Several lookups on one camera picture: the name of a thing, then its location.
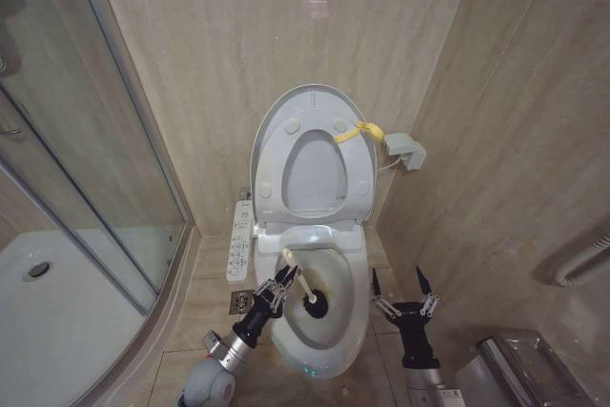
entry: toilet brush handle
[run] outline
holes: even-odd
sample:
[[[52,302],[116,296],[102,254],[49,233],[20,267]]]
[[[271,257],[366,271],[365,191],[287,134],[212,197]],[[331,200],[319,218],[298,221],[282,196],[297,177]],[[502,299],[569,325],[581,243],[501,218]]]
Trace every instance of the toilet brush handle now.
[[[298,270],[298,272],[296,274],[298,275],[298,277],[297,277],[298,282],[301,284],[301,286],[305,290],[305,294],[309,298],[309,303],[315,304],[315,302],[317,301],[317,297],[315,296],[314,293],[312,293],[312,289],[307,284],[307,281],[305,280],[305,277],[303,276],[303,274],[300,272],[300,269]]]
[[[284,250],[282,250],[282,257],[286,261],[286,264],[291,267],[291,269],[296,265],[295,256],[293,255],[293,252],[291,252],[289,249],[285,248]],[[305,294],[309,298],[310,303],[315,304],[315,302],[317,301],[317,297],[314,293],[312,293],[312,289],[307,284],[307,280],[303,276],[303,273],[301,272],[300,268],[298,268],[298,270],[296,271],[296,279],[305,290]]]

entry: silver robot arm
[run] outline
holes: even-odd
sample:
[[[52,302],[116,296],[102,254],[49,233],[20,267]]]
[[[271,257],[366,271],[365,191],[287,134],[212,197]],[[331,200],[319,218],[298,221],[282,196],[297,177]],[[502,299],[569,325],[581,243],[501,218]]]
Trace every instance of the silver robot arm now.
[[[231,332],[220,337],[209,331],[204,337],[208,358],[191,371],[178,407],[227,407],[233,399],[235,377],[245,369],[248,356],[256,347],[263,327],[270,318],[282,316],[288,289],[298,267],[284,267],[275,278],[264,281],[254,290],[254,305]]]
[[[432,293],[430,283],[417,268],[419,287],[424,294],[421,302],[390,304],[381,296],[381,288],[373,269],[373,303],[388,321],[398,327],[404,356],[407,394],[412,407],[465,407],[458,389],[449,389],[440,374],[440,362],[428,342],[425,326],[432,319],[439,297]]]

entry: toilet lid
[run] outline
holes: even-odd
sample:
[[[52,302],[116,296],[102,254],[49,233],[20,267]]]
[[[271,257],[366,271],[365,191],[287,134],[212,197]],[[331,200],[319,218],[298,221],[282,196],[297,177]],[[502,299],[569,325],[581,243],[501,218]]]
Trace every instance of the toilet lid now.
[[[251,161],[259,225],[366,219],[375,193],[373,142],[362,134],[334,140],[361,120],[345,94],[324,85],[294,88],[275,102],[258,129]]]

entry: toilet bowl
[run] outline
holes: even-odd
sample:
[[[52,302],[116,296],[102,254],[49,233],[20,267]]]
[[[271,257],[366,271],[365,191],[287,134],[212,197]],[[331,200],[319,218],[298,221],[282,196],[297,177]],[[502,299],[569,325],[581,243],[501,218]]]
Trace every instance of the toilet bowl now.
[[[342,92],[306,85],[283,94],[265,115],[251,160],[256,282],[284,266],[283,248],[296,257],[329,311],[320,319],[303,307],[293,285],[271,338],[304,375],[331,378],[354,362],[366,334],[369,281],[362,223],[373,205],[376,154],[370,138],[341,143],[335,135],[363,120]]]

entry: stainless steel trash can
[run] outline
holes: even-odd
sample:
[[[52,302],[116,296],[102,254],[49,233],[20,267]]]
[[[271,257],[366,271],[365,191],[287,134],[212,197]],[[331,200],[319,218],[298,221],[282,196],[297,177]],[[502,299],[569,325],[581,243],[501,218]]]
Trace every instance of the stainless steel trash can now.
[[[456,382],[468,407],[595,407],[546,340],[531,330],[482,340]]]

